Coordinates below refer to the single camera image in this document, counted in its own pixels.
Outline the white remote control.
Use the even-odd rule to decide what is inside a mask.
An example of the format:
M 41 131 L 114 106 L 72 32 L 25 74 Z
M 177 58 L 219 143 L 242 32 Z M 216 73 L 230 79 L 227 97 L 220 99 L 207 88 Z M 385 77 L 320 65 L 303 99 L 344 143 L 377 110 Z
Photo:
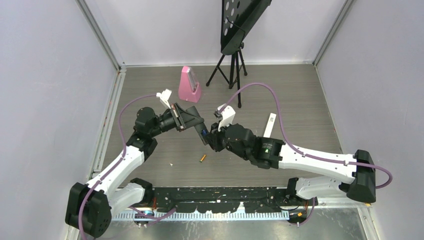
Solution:
M 268 117 L 268 120 L 267 120 L 267 123 L 266 123 L 266 126 L 265 126 L 265 130 L 264 130 L 264 133 L 263 133 L 263 137 L 265 137 L 265 138 L 271 137 L 271 134 L 272 134 L 272 131 L 273 131 L 273 128 L 274 128 L 274 125 L 275 125 L 276 117 L 277 117 L 277 115 L 275 113 L 269 114 L 269 117 Z

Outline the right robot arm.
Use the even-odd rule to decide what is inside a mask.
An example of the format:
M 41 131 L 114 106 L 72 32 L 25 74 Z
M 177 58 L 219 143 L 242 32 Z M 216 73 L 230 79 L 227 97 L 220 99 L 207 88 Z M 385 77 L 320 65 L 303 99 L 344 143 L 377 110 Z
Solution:
M 221 129 L 215 123 L 202 136 L 215 151 L 228 150 L 261 169 L 291 169 L 317 174 L 317 177 L 290 178 L 285 198 L 291 205 L 325 196 L 346 196 L 361 202 L 376 202 L 376 171 L 366 150 L 354 154 L 335 154 L 298 146 L 290 147 L 281 139 L 256 136 L 240 124 Z

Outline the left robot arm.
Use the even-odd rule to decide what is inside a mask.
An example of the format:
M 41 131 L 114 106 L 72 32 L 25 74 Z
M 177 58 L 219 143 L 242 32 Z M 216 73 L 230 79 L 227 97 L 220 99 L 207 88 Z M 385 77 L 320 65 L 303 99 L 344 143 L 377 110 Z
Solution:
M 87 183 L 77 182 L 71 187 L 65 223 L 99 238 L 112 218 L 126 208 L 134 204 L 148 207 L 154 199 L 150 182 L 134 178 L 124 188 L 118 187 L 153 154 L 158 145 L 156 136 L 172 129 L 181 132 L 191 127 L 199 135 L 206 130 L 204 119 L 195 106 L 182 109 L 174 103 L 161 115 L 156 115 L 151 107 L 138 110 L 134 131 L 124 142 L 119 156 Z

